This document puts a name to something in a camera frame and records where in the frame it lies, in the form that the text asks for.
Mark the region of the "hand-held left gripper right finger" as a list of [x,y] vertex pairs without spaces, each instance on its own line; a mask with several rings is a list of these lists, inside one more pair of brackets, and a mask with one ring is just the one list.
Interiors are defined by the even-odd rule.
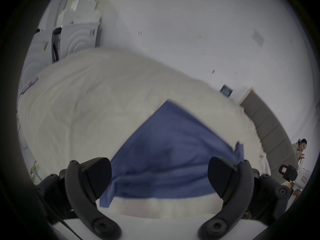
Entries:
[[245,215],[270,226],[286,212],[290,189],[269,174],[260,175],[248,160],[236,164],[227,158],[212,157],[207,172],[223,206],[198,229],[201,240],[223,238]]

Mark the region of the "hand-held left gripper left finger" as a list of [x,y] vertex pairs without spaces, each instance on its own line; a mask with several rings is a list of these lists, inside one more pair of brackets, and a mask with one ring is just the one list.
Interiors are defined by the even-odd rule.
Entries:
[[112,169],[108,158],[97,157],[84,163],[71,160],[59,175],[50,174],[36,185],[36,193],[43,204],[45,217],[51,225],[60,222],[78,239],[82,238],[65,222],[79,219],[102,240],[118,240],[120,226],[101,213],[96,201],[111,182]]

